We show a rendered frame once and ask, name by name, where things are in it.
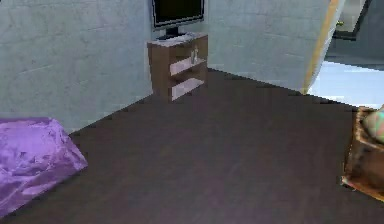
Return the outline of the brown wooden box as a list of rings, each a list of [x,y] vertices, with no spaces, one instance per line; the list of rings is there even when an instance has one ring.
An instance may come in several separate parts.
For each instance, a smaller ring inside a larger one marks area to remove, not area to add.
[[[364,106],[357,109],[340,182],[384,202],[384,144],[375,140],[363,124],[373,112],[374,109]]]

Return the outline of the brown wooden shelf unit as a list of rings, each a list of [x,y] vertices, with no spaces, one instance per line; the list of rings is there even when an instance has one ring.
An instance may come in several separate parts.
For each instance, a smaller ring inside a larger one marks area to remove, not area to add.
[[[191,51],[198,47],[198,61]],[[147,43],[153,93],[174,101],[207,82],[208,35],[189,32],[167,40]]]

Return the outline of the black television set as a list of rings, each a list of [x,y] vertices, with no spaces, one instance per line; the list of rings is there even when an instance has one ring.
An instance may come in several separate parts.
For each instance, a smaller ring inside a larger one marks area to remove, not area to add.
[[[159,40],[182,36],[181,25],[204,20],[205,0],[151,0],[152,29],[164,30]]]

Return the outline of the pale multicoloured ball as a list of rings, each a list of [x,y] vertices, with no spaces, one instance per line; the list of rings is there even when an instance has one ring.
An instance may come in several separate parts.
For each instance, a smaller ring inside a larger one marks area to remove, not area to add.
[[[384,144],[384,104],[364,118],[363,126],[373,139]]]

